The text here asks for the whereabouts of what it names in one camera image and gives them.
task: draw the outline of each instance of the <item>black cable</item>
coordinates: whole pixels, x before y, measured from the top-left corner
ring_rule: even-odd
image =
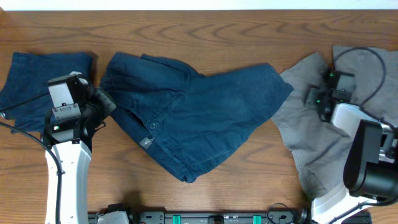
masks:
[[[275,223],[274,221],[272,221],[271,218],[269,218],[268,214],[269,214],[269,210],[271,210],[271,209],[272,209],[273,207],[275,207],[276,205],[283,205],[285,208],[289,209],[288,206],[286,206],[284,203],[280,203],[280,202],[277,202],[277,203],[271,205],[271,206],[268,208],[268,210],[267,210],[266,217],[267,217],[267,219],[268,219],[272,224],[276,224],[276,223]],[[292,220],[290,223],[286,223],[286,224],[293,224],[293,222],[294,222],[294,220],[295,220],[295,214],[294,214],[292,211],[289,211],[289,212],[293,215],[293,220]]]
[[[388,126],[391,128],[391,130],[392,130],[393,132],[398,133],[397,128],[396,128],[394,125],[392,125],[390,122],[386,121],[384,118],[378,118],[377,116],[375,116],[374,114],[368,112],[368,111],[365,110],[365,109],[361,109],[361,111],[362,111],[363,113],[365,113],[366,115],[368,115],[368,116],[370,116],[370,117],[372,117],[372,118],[378,120],[380,123],[384,123],[384,124],[388,125]]]
[[[362,203],[358,203],[357,206],[353,207],[352,209],[348,210],[347,212],[335,217],[330,223],[328,224],[332,224],[334,222],[336,222],[337,220],[340,220],[344,217],[346,217],[347,215],[355,212],[357,209],[362,209],[363,206],[375,206],[375,207],[383,207],[383,206],[389,206],[392,204],[395,204],[398,202],[398,196],[392,200],[388,200],[386,202],[377,202],[377,203],[369,203],[369,202],[362,202]]]
[[[100,129],[103,129],[103,128],[105,128],[105,127],[106,127],[106,123],[105,123],[105,121],[102,121],[102,122],[101,122],[101,124],[102,124],[103,126],[102,126],[102,127],[100,127],[100,128],[97,128],[97,129],[95,129],[95,131],[94,131],[94,134],[95,134],[95,133],[97,133],[97,131],[98,131],[98,130],[100,130]]]
[[[342,53],[338,54],[335,58],[334,58],[334,64],[336,64],[336,62],[338,61],[338,59],[340,59],[341,56],[343,56],[344,54],[347,54],[348,52],[352,52],[354,50],[367,50],[368,52],[371,52],[373,55],[375,55],[377,57],[377,59],[379,59],[380,63],[381,63],[381,68],[382,68],[382,79],[380,81],[379,86],[373,91],[372,94],[370,94],[360,105],[359,107],[362,109],[363,105],[365,103],[367,103],[372,97],[374,97],[374,95],[381,89],[381,87],[384,84],[384,81],[386,81],[386,77],[387,77],[387,71],[386,71],[386,64],[384,63],[382,57],[375,52],[374,50],[367,48],[367,47],[353,47],[351,49],[345,50]]]
[[[43,149],[46,150],[50,154],[51,158],[54,160],[54,163],[57,166],[57,176],[58,176],[57,201],[55,202],[55,223],[56,224],[61,224],[61,222],[60,222],[60,207],[61,207],[60,197],[61,197],[61,183],[62,183],[62,174],[63,174],[63,172],[61,170],[61,165],[60,165],[57,157],[54,155],[54,153],[51,151],[51,149],[46,147],[43,144],[43,142],[40,141],[39,139],[37,139],[35,136],[33,136],[33,135],[31,135],[31,134],[29,134],[29,133],[27,133],[27,132],[25,132],[25,131],[23,131],[23,130],[21,130],[19,128],[16,128],[16,127],[13,127],[13,126],[8,125],[6,123],[3,123],[1,121],[0,121],[0,126],[9,128],[9,129],[11,129],[13,131],[16,131],[16,132],[18,132],[18,133],[30,138],[31,140],[35,141],[37,144],[42,146]]]
[[[27,100],[27,101],[23,101],[22,103],[18,103],[18,104],[16,104],[16,105],[9,106],[9,107],[7,107],[7,108],[1,109],[1,110],[0,110],[0,113],[1,113],[1,112],[4,112],[4,111],[7,111],[7,110],[10,110],[10,109],[13,109],[13,108],[16,108],[16,107],[18,107],[18,106],[20,106],[20,105],[24,105],[24,104],[26,104],[26,103],[29,103],[29,102],[34,101],[34,100],[36,100],[36,99],[39,99],[40,97],[43,97],[43,96],[48,95],[48,94],[50,94],[50,93],[44,93],[44,94],[41,94],[41,95],[39,95],[39,96],[35,96],[35,97],[33,97],[33,98],[31,98],[31,99],[29,99],[29,100]]]

